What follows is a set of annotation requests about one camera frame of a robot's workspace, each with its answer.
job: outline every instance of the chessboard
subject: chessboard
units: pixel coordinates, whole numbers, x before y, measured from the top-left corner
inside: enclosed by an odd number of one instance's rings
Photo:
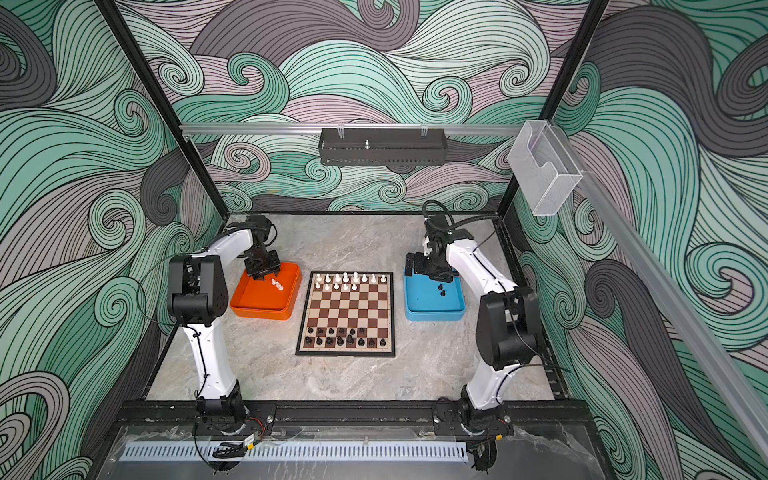
[[[392,272],[313,271],[296,354],[395,356],[392,279]]]

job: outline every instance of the patterned wall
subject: patterned wall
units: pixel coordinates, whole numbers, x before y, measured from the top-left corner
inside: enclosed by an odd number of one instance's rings
[[[0,0],[0,477],[85,477],[219,223],[93,1]]]
[[[588,0],[118,3],[183,122],[518,124],[541,111]],[[391,170],[323,166],[318,140],[197,139],[232,210],[494,210],[511,176],[503,137],[455,137],[448,164]]]
[[[768,400],[768,2],[609,13],[556,121]],[[618,476],[768,478],[590,201],[577,189],[547,218],[522,195],[515,207],[558,361]]]

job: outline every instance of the blue tray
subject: blue tray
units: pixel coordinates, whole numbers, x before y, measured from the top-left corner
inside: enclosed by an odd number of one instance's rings
[[[426,275],[414,273],[406,279],[406,318],[412,322],[455,322],[467,310],[458,277],[451,283],[430,280]],[[440,295],[442,285],[445,296]]]

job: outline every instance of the robotic arm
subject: robotic arm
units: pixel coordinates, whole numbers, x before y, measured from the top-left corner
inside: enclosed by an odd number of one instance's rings
[[[222,415],[242,422],[245,408],[240,384],[230,368],[227,346],[216,318],[227,311],[229,293],[224,267],[239,256],[245,257],[246,272],[255,280],[280,271],[275,250],[264,242],[271,222],[252,216],[232,223],[201,253],[176,255],[168,270],[168,312],[176,317],[192,346],[197,367],[197,411],[201,415]]]
[[[462,390],[465,426],[479,432],[495,419],[488,411],[502,404],[500,395],[512,373],[536,355],[541,333],[537,297],[504,276],[472,235],[457,228],[459,223],[454,227],[445,215],[425,215],[425,226],[424,254],[409,254],[406,275],[415,271],[447,283],[460,275],[480,300],[475,341],[483,362]]]

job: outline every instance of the orange box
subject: orange box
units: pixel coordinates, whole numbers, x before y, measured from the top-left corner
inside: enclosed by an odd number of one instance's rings
[[[283,285],[283,290],[278,290],[272,284],[273,278]],[[281,263],[280,274],[275,276],[270,273],[264,280],[254,280],[243,271],[230,307],[237,316],[288,320],[293,313],[300,287],[301,269],[295,263]]]

